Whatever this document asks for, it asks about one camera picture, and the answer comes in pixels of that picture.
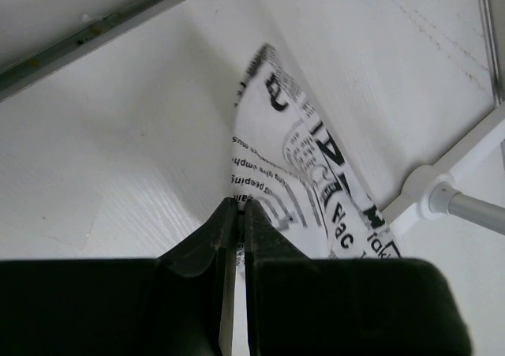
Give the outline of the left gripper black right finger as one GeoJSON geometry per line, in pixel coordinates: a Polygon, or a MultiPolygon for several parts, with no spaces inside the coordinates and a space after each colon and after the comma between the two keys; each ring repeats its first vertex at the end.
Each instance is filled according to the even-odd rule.
{"type": "Polygon", "coordinates": [[[245,206],[245,279],[253,355],[469,355],[443,274],[412,259],[311,259],[245,206]]]}

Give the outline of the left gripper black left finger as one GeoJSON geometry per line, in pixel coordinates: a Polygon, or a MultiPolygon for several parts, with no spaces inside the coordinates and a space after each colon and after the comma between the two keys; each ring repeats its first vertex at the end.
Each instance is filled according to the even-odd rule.
{"type": "Polygon", "coordinates": [[[4,355],[228,355],[238,205],[156,258],[4,260],[4,355]]]}

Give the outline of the black white newspaper print trousers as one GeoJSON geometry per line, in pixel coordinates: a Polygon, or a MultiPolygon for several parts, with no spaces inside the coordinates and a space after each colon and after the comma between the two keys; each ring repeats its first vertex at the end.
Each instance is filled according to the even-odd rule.
{"type": "Polygon", "coordinates": [[[382,213],[275,48],[254,55],[238,90],[231,189],[311,258],[397,258],[382,213]]]}

